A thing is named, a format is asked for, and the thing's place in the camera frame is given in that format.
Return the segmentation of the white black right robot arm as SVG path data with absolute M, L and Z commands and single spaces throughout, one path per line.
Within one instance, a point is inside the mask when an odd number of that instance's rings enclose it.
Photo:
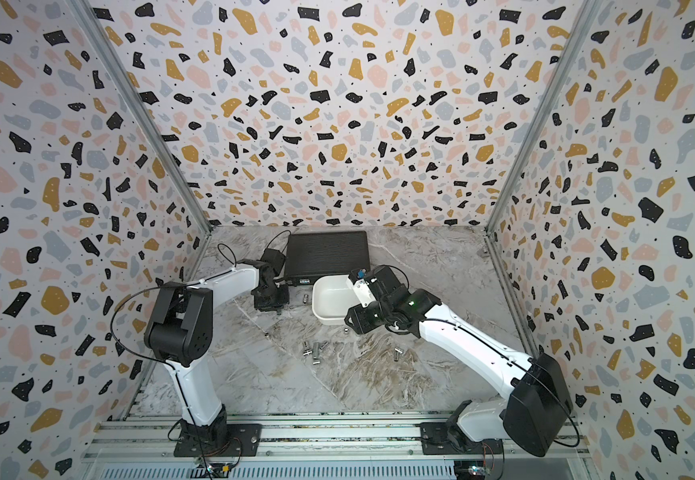
M 535 457 L 547 455 L 563 425 L 571 422 L 573 402 L 561 366 L 541 353 L 531 356 L 498 342 L 460 318 L 441 298 L 410 290 L 388 265 L 349 273 L 357 296 L 344 323 L 357 334 L 379 327 L 412 335 L 443 350 L 481 376 L 499 397 L 465 401 L 443 424 L 443 439 L 427 435 L 434 448 L 467 452 L 487 440 L 511 440 Z

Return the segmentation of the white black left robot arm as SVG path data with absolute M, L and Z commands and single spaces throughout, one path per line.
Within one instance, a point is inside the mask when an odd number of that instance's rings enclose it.
M 165 364 L 180 396 L 177 456 L 217 453 L 230 441 L 226 408 L 204 359 L 213 340 L 214 308 L 249 294 L 257 310 L 281 310 L 289 300 L 288 287 L 276 280 L 284 264 L 281 251 L 267 248 L 259 260 L 243 259 L 219 274 L 159 289 L 144 343 Z

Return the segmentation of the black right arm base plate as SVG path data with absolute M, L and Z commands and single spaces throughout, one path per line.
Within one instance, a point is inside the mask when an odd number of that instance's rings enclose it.
M 456 425 L 423 422 L 419 425 L 421 448 L 425 455 L 481 455 L 503 453 L 503 442 L 496 439 L 470 440 Z

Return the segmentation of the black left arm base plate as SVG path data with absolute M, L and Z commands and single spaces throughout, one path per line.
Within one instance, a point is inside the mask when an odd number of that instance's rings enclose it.
M 181 434 L 173 450 L 176 458 L 255 457 L 261 440 L 259 423 L 231 423 L 201 434 Z

